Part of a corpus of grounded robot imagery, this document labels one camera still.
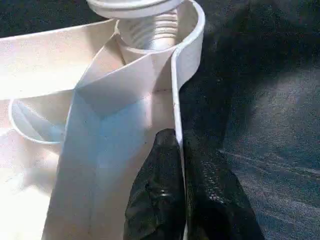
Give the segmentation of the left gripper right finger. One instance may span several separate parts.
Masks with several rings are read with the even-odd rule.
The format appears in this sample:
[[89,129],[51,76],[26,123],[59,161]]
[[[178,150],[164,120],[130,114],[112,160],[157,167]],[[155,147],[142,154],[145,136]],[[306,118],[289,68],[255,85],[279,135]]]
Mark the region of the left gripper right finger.
[[250,201],[227,159],[201,134],[183,136],[190,240],[263,240]]

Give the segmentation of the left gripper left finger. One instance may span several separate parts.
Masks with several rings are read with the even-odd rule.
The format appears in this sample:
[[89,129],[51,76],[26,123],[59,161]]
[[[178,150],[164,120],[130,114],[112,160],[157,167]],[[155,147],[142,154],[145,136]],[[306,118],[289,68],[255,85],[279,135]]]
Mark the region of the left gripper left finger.
[[181,240],[186,225],[185,184],[176,132],[155,135],[152,149],[130,190],[125,240]]

